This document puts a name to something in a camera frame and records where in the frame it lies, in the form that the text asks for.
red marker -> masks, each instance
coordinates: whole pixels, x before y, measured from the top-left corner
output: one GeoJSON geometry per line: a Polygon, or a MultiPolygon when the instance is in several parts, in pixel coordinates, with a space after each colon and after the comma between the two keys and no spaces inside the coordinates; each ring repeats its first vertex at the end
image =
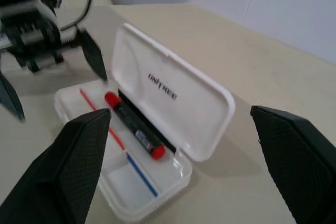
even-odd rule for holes
{"type": "Polygon", "coordinates": [[[106,102],[112,107],[121,121],[130,129],[136,139],[153,159],[160,159],[165,149],[160,139],[141,121],[141,119],[117,95],[108,92],[106,102]]]}

table surface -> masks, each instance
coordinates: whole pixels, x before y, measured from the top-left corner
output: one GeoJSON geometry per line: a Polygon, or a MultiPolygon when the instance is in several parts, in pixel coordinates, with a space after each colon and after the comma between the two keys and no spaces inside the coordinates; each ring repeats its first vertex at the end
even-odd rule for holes
{"type": "MultiPolygon", "coordinates": [[[[58,19],[67,23],[80,11],[62,10],[58,19]]],[[[126,20],[229,88],[237,106],[213,156],[193,163],[189,186],[144,223],[294,224],[268,174],[250,106],[303,115],[331,139],[335,66],[184,4],[94,7],[84,26],[100,45],[107,69],[116,29],[126,20]]],[[[54,109],[55,92],[96,79],[80,50],[66,52],[65,57],[64,66],[34,77],[9,56],[3,59],[2,71],[20,96],[26,123],[19,124],[0,108],[0,202],[62,129],[54,109]]],[[[98,189],[86,223],[117,223],[98,189]]]]}

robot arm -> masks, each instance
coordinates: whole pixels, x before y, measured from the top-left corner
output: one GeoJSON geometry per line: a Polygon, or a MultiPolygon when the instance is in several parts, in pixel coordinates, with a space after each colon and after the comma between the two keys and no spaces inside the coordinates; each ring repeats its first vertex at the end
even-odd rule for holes
{"type": "MultiPolygon", "coordinates": [[[[0,55],[12,54],[19,65],[36,73],[64,61],[61,51],[82,47],[92,70],[107,81],[101,51],[95,41],[78,24],[87,15],[91,0],[83,15],[75,22],[58,28],[54,5],[49,0],[0,0],[0,55]],[[60,31],[76,27],[74,38],[61,40],[60,31]]],[[[24,119],[21,103],[14,88],[0,75],[0,103],[18,119],[24,119]]]]}

open case lid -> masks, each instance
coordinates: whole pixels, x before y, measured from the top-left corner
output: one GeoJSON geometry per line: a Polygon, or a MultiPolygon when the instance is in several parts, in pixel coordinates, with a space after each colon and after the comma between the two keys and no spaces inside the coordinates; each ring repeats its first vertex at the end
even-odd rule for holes
{"type": "Polygon", "coordinates": [[[130,24],[118,29],[111,70],[176,148],[195,161],[211,157],[235,112],[227,89],[130,24]]]}

red line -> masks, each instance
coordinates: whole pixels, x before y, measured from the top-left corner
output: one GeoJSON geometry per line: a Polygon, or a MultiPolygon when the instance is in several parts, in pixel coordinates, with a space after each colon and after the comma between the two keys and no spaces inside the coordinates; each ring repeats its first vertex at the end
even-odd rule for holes
{"type": "MultiPolygon", "coordinates": [[[[89,99],[89,97],[86,95],[86,93],[83,91],[83,89],[79,89],[79,92],[83,96],[83,98],[85,99],[85,101],[90,105],[90,107],[92,108],[92,110],[97,110],[96,106],[93,105],[93,103],[91,102],[91,100],[89,99]]],[[[111,135],[113,136],[113,138],[116,140],[116,142],[119,144],[120,148],[122,150],[124,150],[125,147],[122,144],[122,141],[120,140],[120,138],[118,137],[118,135],[116,134],[116,132],[113,130],[112,127],[109,128],[109,132],[111,133],[111,135]]]]}

